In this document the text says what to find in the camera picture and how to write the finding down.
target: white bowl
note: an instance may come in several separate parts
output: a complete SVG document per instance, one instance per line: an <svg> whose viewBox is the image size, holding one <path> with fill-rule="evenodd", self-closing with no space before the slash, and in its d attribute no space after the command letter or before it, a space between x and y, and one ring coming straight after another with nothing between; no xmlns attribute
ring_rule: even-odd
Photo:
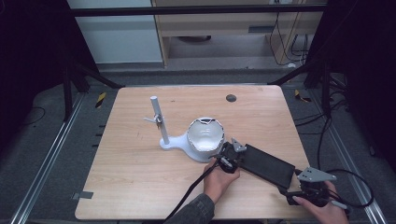
<svg viewBox="0 0 396 224"><path fill-rule="evenodd" d="M221 150L224 142L224 129L215 119L199 118L190 125L187 138L191 147L200 156L209 158Z"/></svg>

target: white base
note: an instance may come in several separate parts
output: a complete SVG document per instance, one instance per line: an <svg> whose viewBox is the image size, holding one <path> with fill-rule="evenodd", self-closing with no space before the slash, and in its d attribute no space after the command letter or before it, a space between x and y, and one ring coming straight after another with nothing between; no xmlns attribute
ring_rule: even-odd
<svg viewBox="0 0 396 224"><path fill-rule="evenodd" d="M218 154L219 151L221 150L221 147L217 150L208 151L208 152L199 152L193 149L193 147L189 144L189 140L187 138L187 132L185 132L181 136L177 136L177 137L168 136L168 138L169 138L169 144L167 145L163 141L163 138L161 138L160 140L160 146L164 150L171 150L174 148L182 149L190 158L198 162L209 162L210 157Z"/></svg>

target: table top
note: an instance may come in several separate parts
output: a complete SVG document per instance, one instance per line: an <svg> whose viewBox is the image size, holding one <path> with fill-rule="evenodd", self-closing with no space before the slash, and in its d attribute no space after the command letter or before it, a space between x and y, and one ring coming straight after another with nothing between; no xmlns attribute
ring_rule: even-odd
<svg viewBox="0 0 396 224"><path fill-rule="evenodd" d="M228 102L226 96L236 96ZM282 90L278 86L161 86L120 89L80 198L78 219L164 219L177 206L205 163L179 149L163 150L152 119L157 96L171 136L180 136L197 118L217 119L226 141L234 137L303 170L309 163ZM296 176L290 190L297 190ZM200 183L185 203L203 192ZM288 205L273 184L241 170L216 204L214 219L312 217Z"/></svg>

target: white wall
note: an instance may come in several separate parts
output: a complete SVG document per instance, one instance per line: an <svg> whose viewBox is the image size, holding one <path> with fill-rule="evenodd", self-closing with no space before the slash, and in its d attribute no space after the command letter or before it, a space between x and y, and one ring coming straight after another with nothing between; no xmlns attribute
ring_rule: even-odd
<svg viewBox="0 0 396 224"><path fill-rule="evenodd" d="M149 0L68 0L71 8L151 7ZM96 63L162 63L153 16L76 18Z"/></svg>

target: gray sleeve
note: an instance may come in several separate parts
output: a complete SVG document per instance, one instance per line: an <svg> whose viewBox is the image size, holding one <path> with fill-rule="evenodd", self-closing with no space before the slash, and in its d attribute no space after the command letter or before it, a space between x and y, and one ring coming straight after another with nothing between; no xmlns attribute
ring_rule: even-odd
<svg viewBox="0 0 396 224"><path fill-rule="evenodd" d="M195 223L207 224L215 215L215 204L206 194L198 195L189 204L185 205L166 224Z"/></svg>

